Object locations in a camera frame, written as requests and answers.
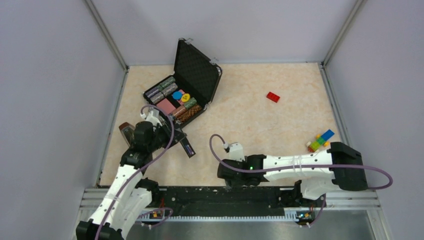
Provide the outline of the black remote control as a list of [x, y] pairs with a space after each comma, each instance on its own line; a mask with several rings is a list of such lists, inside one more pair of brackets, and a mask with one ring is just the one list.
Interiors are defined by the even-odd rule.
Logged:
[[180, 141], [181, 146], [183, 147], [185, 153], [189, 158], [193, 157], [196, 152], [194, 151], [192, 145], [190, 144], [189, 140], [185, 137]]

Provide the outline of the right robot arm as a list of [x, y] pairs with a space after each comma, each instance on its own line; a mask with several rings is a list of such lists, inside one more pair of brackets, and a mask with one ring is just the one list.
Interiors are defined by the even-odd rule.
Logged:
[[342, 142], [332, 142], [330, 148], [293, 156], [253, 154], [241, 158], [242, 148], [228, 151], [217, 169], [217, 177], [230, 186], [258, 186], [282, 179], [300, 182], [293, 192], [299, 206], [336, 190], [364, 191], [369, 188], [362, 155]]

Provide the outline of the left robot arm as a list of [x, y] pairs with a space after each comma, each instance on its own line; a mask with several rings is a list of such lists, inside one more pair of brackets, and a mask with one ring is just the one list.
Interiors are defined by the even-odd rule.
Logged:
[[153, 118], [127, 132], [129, 146], [121, 157], [115, 179], [103, 200], [88, 218], [76, 226], [78, 240], [124, 240], [147, 207], [160, 202], [159, 185], [144, 178], [159, 149], [166, 152], [187, 135], [178, 124]]

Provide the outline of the pink playing card deck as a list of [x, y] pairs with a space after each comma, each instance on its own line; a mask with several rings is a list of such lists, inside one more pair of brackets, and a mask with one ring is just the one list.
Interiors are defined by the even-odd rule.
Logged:
[[156, 106], [163, 110], [166, 115], [169, 115], [176, 109], [176, 107], [167, 98], [158, 102]]

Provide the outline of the brown leather pouch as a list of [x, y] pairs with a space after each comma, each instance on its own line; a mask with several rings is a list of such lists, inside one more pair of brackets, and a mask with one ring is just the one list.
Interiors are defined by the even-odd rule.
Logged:
[[125, 142], [130, 147], [134, 141], [135, 127], [128, 122], [124, 122], [118, 128]]

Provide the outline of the blue round poker chip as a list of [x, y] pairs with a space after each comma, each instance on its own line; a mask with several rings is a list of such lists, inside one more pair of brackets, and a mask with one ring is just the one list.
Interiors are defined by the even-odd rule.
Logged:
[[184, 94], [181, 92], [181, 91], [175, 91], [173, 94], [172, 94], [172, 98], [174, 99], [174, 100], [177, 100], [177, 101], [179, 101], [181, 98], [182, 98], [182, 96], [183, 96]]

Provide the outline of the black poker chip case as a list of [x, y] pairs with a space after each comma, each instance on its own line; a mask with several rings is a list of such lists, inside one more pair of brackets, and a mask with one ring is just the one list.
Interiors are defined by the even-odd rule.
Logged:
[[212, 103], [222, 74], [223, 70], [216, 61], [197, 49], [192, 44], [191, 38], [179, 38], [172, 74], [145, 90], [142, 97], [148, 104], [157, 105], [159, 101], [153, 101], [153, 99], [157, 99], [158, 94], [164, 93], [165, 88], [167, 88], [166, 82], [169, 85], [175, 84], [177, 88], [170, 91], [169, 94], [164, 94], [162, 99], [167, 99], [176, 108], [183, 102], [173, 98], [174, 92], [181, 90], [193, 97], [201, 110], [184, 121], [180, 120], [179, 117], [174, 118], [174, 121], [178, 122], [183, 128], [205, 112]]

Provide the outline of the yellow round poker chip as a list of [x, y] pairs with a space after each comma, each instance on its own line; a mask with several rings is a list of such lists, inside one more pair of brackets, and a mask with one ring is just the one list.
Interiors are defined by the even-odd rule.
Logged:
[[186, 102], [188, 102], [189, 100], [190, 100], [190, 98], [191, 98], [191, 95], [189, 94], [189, 93], [185, 93], [185, 94], [183, 94], [182, 95], [182, 97], [181, 97], [181, 101], [183, 102], [183, 103], [186, 103]]

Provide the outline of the red toy brick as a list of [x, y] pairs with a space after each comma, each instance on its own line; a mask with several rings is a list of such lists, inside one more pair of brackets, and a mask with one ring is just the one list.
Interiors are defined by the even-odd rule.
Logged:
[[278, 103], [281, 97], [270, 91], [267, 93], [266, 98], [274, 103]]

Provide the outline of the toy brick train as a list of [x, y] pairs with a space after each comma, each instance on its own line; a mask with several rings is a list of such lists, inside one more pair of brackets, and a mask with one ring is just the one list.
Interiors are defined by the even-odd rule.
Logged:
[[322, 147], [327, 147], [330, 145], [329, 140], [335, 135], [335, 132], [331, 129], [328, 129], [322, 134], [315, 136], [314, 141], [310, 141], [306, 144], [307, 150], [310, 153], [317, 152]]

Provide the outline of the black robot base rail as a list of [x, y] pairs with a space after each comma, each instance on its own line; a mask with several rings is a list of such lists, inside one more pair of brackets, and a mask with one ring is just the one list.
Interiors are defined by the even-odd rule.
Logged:
[[156, 186], [152, 202], [138, 218], [157, 226], [169, 222], [294, 222], [310, 226], [326, 207], [326, 197], [303, 198], [294, 186]]

